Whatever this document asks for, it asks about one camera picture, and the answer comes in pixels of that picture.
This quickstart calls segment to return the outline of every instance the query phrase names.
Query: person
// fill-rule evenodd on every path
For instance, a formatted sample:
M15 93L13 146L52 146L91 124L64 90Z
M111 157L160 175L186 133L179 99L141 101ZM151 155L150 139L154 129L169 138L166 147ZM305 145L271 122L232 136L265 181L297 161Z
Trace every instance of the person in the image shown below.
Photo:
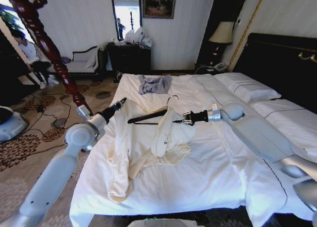
M125 26L121 24L120 18L117 18L118 28L119 28L119 38L123 39L122 31L125 30Z
M46 83L48 82L51 82L53 84L59 84L58 81L49 77L49 73L47 72L47 69L51 66L51 63L48 61L41 61L42 59L45 59L45 58L41 56L40 49L35 44L28 41L25 38L25 34L23 32L19 30L12 30L11 34L14 37L14 39L18 42L19 48L23 51L23 53L29 59L30 64L27 64L28 68L39 79L40 88L44 89L46 87Z

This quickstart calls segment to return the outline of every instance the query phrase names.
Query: white wall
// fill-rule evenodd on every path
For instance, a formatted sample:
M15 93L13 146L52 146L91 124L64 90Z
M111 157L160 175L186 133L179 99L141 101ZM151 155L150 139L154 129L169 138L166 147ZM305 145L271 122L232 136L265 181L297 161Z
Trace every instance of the white wall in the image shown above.
M174 19L143 18L153 69L194 68L212 1L176 0ZM111 0L48 0L38 12L62 56L117 38Z
M254 11L247 13L245 7L255 8L255 3L258 2L259 0L246 0L239 16L244 25L241 24L240 27L246 27L251 18L250 13ZM247 36L255 32L317 38L316 12L317 0L263 0ZM223 56L225 62L230 62L242 34L239 27L234 31L234 42L226 49ZM232 68L243 51L247 36L234 59Z
M143 18L153 69L194 69L213 0L176 0L174 19Z
M48 0L38 12L62 56L117 37L111 0Z

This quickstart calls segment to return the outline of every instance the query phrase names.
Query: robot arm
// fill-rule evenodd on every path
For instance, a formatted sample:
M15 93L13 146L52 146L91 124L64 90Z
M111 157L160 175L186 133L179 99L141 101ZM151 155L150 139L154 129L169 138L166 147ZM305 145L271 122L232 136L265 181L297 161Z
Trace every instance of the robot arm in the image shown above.
M310 176L312 179L293 185L299 198L312 210L317 210L317 164L296 155L293 144L263 118L245 116L239 104L228 104L220 110L216 104L210 111L187 112L176 123L193 125L197 121L224 121L233 132L258 156L277 164L292 178Z
M37 180L20 209L11 217L0 223L0 227L34 227L46 215L55 203L77 166L78 153L92 146L105 133L104 126L119 110L125 99L106 108L104 111L89 117L85 106L79 107L78 112L87 118L83 124L72 126L66 133L66 149L60 150L50 161L44 172Z

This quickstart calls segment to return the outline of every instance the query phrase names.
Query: wooden bedpost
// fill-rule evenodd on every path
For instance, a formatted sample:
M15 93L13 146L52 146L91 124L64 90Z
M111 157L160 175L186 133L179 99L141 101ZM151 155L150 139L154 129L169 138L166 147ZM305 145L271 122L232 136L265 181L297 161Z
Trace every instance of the wooden bedpost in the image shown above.
M74 103L77 106L85 105L92 115L93 113L87 105L85 98L79 93L76 82L71 79L68 74L67 67L62 63L60 53L56 45L44 31L44 25L39 19L39 14L36 10L42 8L48 3L48 1L34 0L33 2L29 2L29 0L10 0L10 2L12 3L15 12L21 19L24 20L28 28L33 31L38 46L45 56L52 61L54 69L60 76L67 91L73 95Z

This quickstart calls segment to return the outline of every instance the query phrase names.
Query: headboard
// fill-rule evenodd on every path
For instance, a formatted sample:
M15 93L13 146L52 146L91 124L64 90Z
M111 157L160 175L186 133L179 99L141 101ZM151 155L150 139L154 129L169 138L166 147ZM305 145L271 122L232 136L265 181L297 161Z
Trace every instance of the headboard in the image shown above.
M251 33L233 72L317 114L316 38Z

